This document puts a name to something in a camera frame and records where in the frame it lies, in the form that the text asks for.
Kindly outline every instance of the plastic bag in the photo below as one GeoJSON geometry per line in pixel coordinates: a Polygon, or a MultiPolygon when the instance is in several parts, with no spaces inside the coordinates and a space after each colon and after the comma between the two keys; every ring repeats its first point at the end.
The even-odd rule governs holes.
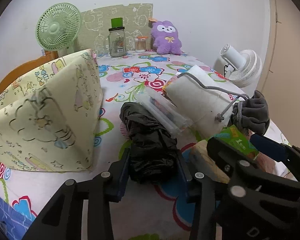
{"type": "Polygon", "coordinates": [[[153,114],[173,137],[193,124],[192,120],[181,115],[169,100],[151,88],[145,87],[140,90],[135,98],[153,114]]]}
{"type": "Polygon", "coordinates": [[[132,140],[129,174],[139,183],[168,180],[176,172],[177,139],[138,103],[124,103],[120,119],[132,140]]]}

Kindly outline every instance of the gray drawstring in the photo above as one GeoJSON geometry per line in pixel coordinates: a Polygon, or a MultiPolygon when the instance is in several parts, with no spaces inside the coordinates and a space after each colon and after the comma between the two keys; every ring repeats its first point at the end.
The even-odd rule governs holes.
{"type": "MultiPolygon", "coordinates": [[[[231,91],[228,91],[228,90],[225,90],[223,88],[220,88],[220,87],[214,87],[214,86],[205,86],[204,84],[202,84],[202,82],[197,78],[195,77],[194,75],[192,75],[191,73],[189,72],[183,72],[181,74],[179,74],[177,76],[177,78],[180,78],[184,75],[187,75],[189,77],[191,77],[194,81],[196,81],[202,88],[204,89],[210,89],[210,90],[218,90],[218,91],[221,91],[221,92],[225,92],[227,94],[231,94],[231,95],[234,95],[234,96],[238,96],[237,98],[233,99],[230,104],[221,112],[221,114],[217,114],[217,116],[215,117],[214,120],[216,121],[219,121],[219,122],[222,122],[225,118],[223,117],[223,115],[229,110],[229,108],[232,106],[232,104],[237,101],[237,99],[239,97],[242,97],[244,100],[247,100],[249,98],[249,96],[247,94],[238,94],[238,93],[234,93],[234,92],[231,92],[231,91]]],[[[243,101],[239,101],[238,103],[238,113],[237,113],[237,121],[238,121],[238,126],[240,126],[242,128],[242,125],[241,125],[241,117],[242,117],[242,103],[243,101]]]]}

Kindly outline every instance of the door frame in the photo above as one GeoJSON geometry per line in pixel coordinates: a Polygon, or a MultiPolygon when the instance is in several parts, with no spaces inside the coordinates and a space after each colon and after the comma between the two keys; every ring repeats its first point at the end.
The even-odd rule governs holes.
{"type": "Polygon", "coordinates": [[[274,53],[275,40],[277,36],[277,4],[276,0],[269,0],[270,2],[270,32],[269,32],[269,41],[268,48],[266,52],[265,62],[263,64],[261,76],[257,85],[257,90],[262,92],[268,73],[270,71],[270,66],[274,53]]]}

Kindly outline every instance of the clear plastic bag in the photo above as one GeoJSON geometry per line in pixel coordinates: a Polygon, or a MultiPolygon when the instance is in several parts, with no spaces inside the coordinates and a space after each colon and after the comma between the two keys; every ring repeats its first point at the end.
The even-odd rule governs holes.
{"type": "Polygon", "coordinates": [[[193,124],[188,117],[180,114],[178,109],[165,97],[151,88],[145,87],[136,95],[138,103],[142,104],[173,136],[193,124]]]}

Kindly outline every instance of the fan grille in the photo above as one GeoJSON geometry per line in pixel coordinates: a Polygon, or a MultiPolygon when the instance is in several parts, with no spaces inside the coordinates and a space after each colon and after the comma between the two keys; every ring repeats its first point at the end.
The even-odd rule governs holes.
{"type": "Polygon", "coordinates": [[[262,62],[253,50],[246,49],[240,51],[240,54],[247,59],[246,64],[242,68],[234,70],[230,74],[229,80],[239,88],[243,88],[251,84],[260,75],[262,62]]]}
{"type": "Polygon", "coordinates": [[[58,3],[40,17],[36,37],[45,50],[67,47],[77,37],[81,25],[80,11],[72,4],[58,3]]]}

